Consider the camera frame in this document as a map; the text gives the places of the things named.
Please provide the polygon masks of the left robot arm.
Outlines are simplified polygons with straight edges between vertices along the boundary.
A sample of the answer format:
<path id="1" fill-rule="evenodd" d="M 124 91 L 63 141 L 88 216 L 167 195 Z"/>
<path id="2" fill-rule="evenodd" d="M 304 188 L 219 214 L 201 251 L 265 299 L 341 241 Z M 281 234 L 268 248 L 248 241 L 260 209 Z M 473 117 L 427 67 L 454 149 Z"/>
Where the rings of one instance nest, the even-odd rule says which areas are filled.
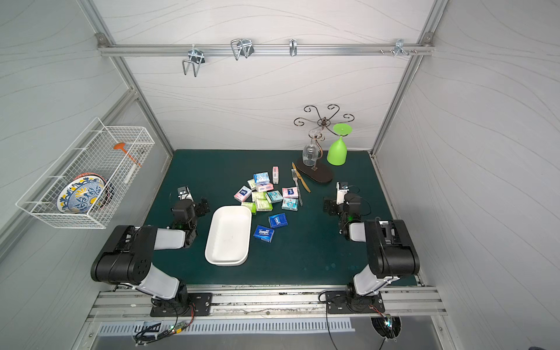
<path id="1" fill-rule="evenodd" d="M 174 221 L 168 228 L 119 225 L 96 256 L 93 281 L 129 287 L 151 297 L 150 316 L 173 314 L 208 316 L 211 293 L 188 292 L 186 283 L 156 267 L 154 252 L 187 249 L 198 235 L 198 218 L 210 212 L 205 198 L 196 203 L 187 196 L 172 207 Z"/>

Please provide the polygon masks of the dark blue Tempo tissue pack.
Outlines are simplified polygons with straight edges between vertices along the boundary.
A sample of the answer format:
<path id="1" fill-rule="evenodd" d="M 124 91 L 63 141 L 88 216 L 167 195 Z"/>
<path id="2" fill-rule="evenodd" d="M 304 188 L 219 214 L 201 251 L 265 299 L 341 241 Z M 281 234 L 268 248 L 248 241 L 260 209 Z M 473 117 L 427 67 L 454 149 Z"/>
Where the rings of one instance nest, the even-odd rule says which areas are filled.
<path id="1" fill-rule="evenodd" d="M 274 229 L 258 225 L 253 236 L 261 241 L 271 243 L 274 237 L 274 233 Z"/>

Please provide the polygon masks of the teal cartoon tissue pack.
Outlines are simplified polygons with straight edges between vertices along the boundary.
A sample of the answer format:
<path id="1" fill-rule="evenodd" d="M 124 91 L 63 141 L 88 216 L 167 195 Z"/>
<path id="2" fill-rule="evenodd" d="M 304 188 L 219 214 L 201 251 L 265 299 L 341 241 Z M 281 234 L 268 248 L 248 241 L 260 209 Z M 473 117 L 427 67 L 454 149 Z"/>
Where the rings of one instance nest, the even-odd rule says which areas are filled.
<path id="1" fill-rule="evenodd" d="M 298 200 L 295 198 L 284 198 L 282 201 L 281 208 L 287 211 L 297 211 Z"/>

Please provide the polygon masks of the pink floral Tempo pack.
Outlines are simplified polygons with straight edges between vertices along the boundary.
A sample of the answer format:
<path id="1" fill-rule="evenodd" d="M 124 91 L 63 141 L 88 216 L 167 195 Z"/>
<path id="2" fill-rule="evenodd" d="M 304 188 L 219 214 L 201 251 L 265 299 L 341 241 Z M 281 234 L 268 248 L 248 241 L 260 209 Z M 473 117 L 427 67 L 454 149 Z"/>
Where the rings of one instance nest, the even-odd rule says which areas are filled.
<path id="1" fill-rule="evenodd" d="M 245 202 L 252 195 L 252 190 L 246 186 L 243 186 L 235 195 L 234 198 L 240 203 Z"/>

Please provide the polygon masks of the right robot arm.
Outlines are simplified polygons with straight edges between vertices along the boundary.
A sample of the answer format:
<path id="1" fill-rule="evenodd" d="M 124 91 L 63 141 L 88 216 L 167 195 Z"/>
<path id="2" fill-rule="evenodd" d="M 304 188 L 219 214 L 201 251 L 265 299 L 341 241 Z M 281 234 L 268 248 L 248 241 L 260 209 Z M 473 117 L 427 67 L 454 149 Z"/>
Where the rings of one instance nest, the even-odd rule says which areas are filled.
<path id="1" fill-rule="evenodd" d="M 339 233 L 349 242 L 364 243 L 367 263 L 347 284 L 345 298 L 351 310 L 367 303 L 380 311 L 380 291 L 403 277 L 418 274 L 420 259 L 403 220 L 366 220 L 361 215 L 362 198 L 346 193 L 341 203 L 323 199 L 323 211 L 338 216 Z"/>

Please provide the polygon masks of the pink Tempo tissue pack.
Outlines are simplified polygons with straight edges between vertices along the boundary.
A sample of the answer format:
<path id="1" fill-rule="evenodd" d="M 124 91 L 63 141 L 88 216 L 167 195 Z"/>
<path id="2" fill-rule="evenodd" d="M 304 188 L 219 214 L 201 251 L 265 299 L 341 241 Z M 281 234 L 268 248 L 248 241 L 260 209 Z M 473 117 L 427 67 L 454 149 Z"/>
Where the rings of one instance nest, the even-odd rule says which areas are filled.
<path id="1" fill-rule="evenodd" d="M 283 188 L 282 196 L 283 198 L 298 199 L 299 198 L 298 188 L 297 187 Z"/>

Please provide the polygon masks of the white oval storage box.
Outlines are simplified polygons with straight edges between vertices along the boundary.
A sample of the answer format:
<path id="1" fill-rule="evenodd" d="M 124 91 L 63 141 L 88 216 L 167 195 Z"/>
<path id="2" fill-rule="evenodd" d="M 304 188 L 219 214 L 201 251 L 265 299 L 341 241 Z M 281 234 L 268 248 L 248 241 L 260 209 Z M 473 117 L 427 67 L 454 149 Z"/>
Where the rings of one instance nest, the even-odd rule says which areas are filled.
<path id="1" fill-rule="evenodd" d="M 242 265 L 249 254 L 252 212 L 245 206 L 223 206 L 212 216 L 205 258 L 216 266 Z"/>

